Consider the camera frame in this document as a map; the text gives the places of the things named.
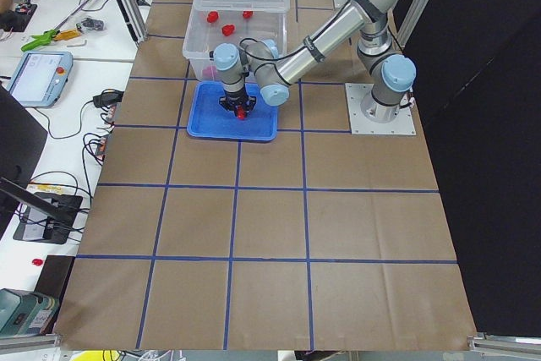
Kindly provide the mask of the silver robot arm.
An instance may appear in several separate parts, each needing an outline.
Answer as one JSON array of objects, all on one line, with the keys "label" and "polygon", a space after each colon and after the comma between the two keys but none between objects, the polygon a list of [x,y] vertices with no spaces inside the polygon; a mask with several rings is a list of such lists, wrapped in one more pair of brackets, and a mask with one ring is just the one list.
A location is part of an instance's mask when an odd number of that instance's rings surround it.
[{"label": "silver robot arm", "polygon": [[416,78],[413,61],[392,48],[388,12],[396,1],[346,0],[315,33],[284,56],[279,56],[271,40],[246,38],[237,45],[222,43],[212,53],[224,90],[220,106],[238,118],[254,109],[256,99],[248,95],[245,86],[249,75],[254,76],[265,103],[280,106],[289,97],[290,85],[359,32],[357,55],[374,80],[362,101],[363,114],[376,123],[392,121]]}]

